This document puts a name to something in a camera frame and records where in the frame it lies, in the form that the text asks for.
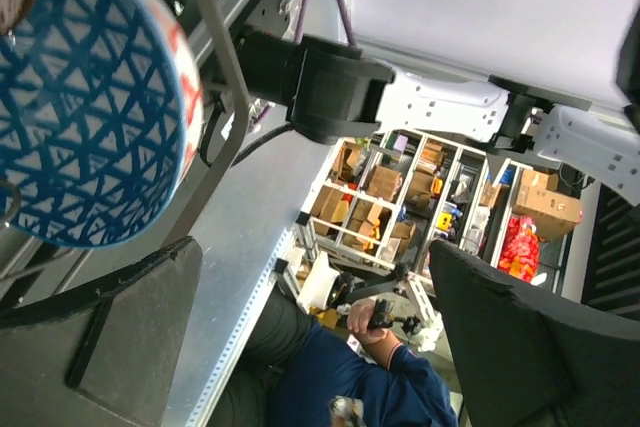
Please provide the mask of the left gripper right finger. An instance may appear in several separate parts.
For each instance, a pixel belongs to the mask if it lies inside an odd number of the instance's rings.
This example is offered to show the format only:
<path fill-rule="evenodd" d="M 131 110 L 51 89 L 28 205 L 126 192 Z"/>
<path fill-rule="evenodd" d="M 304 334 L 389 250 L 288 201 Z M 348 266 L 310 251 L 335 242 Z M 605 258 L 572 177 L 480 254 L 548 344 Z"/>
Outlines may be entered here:
<path fill-rule="evenodd" d="M 446 241 L 429 252 L 473 425 L 638 425 L 638 321 L 534 287 Z"/>

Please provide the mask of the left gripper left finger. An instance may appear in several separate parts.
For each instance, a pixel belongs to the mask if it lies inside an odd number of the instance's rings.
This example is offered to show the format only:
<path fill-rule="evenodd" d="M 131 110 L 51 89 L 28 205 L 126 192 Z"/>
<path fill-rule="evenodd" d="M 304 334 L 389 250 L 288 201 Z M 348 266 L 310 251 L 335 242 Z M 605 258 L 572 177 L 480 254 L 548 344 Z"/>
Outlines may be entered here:
<path fill-rule="evenodd" d="M 197 241 L 184 237 L 2 313 L 2 425 L 160 425 L 202 257 Z"/>

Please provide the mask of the blue patterned bowl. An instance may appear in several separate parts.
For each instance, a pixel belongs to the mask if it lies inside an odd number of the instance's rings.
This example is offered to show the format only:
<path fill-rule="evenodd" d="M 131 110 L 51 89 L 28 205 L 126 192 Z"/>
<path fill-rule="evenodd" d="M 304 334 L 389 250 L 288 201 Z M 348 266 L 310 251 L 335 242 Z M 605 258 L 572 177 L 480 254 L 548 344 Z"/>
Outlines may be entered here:
<path fill-rule="evenodd" d="M 163 0 L 35 0 L 1 42 L 1 216 L 59 246 L 125 242 L 169 205 L 202 121 Z"/>

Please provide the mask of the wire dish rack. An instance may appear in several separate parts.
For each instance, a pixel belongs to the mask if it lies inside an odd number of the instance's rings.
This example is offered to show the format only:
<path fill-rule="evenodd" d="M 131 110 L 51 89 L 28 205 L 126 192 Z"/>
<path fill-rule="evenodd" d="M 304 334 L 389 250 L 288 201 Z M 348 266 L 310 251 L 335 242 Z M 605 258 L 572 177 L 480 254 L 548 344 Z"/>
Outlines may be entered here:
<path fill-rule="evenodd" d="M 234 114 L 234 123 L 217 157 L 194 190 L 182 213 L 165 237 L 162 245 L 168 246 L 189 234 L 209 198 L 238 154 L 249 126 L 251 99 L 241 71 L 231 35 L 225 25 L 219 0 L 197 0 L 203 24 L 210 36 L 210 46 L 217 57 L 224 76 L 223 83 L 204 84 L 205 98 L 216 94 L 216 106 Z"/>

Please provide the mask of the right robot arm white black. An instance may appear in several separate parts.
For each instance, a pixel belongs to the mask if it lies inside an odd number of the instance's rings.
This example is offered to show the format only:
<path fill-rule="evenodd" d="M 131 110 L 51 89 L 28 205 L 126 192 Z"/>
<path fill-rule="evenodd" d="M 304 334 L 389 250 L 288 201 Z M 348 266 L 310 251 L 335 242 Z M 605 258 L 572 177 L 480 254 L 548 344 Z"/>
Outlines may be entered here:
<path fill-rule="evenodd" d="M 492 155 L 570 165 L 639 204 L 638 134 L 525 86 L 426 79 L 312 36 L 247 30 L 236 53 L 249 93 L 286 107 L 287 127 L 318 144 L 401 129 L 452 133 Z"/>

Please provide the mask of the operator hand holding controller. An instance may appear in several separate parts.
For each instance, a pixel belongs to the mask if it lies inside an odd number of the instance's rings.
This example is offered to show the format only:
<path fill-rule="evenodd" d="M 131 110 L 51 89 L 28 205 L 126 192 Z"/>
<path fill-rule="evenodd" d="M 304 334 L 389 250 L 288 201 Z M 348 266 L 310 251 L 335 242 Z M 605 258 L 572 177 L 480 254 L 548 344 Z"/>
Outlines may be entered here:
<path fill-rule="evenodd" d="M 387 337 L 386 328 L 373 328 L 369 326 L 375 313 L 376 302 L 371 299 L 362 299 L 351 305 L 347 316 L 347 328 L 351 334 L 363 346 L 367 347 Z"/>

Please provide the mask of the seated person navy shirt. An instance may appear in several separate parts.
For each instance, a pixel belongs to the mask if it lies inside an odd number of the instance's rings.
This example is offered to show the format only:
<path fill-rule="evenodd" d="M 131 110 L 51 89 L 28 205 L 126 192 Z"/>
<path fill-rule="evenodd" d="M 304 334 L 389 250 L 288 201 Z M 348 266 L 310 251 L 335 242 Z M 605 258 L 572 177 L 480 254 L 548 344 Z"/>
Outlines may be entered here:
<path fill-rule="evenodd" d="M 327 426 L 337 397 L 361 401 L 368 426 L 457 425 L 445 382 L 387 330 L 359 356 L 274 289 L 209 425 Z"/>

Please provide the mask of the white storage shelf unit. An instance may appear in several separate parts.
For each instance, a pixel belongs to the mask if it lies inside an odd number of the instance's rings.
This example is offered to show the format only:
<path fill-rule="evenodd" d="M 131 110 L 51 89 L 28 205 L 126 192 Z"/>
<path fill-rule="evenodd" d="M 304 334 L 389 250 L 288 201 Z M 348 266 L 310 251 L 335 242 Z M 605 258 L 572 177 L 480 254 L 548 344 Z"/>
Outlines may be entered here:
<path fill-rule="evenodd" d="M 490 173 L 479 149 L 411 130 L 339 142 L 310 208 L 331 266 L 361 276 L 404 264 L 431 278 L 427 249 L 443 240 L 558 293 L 581 202 L 556 174 L 509 160 Z"/>

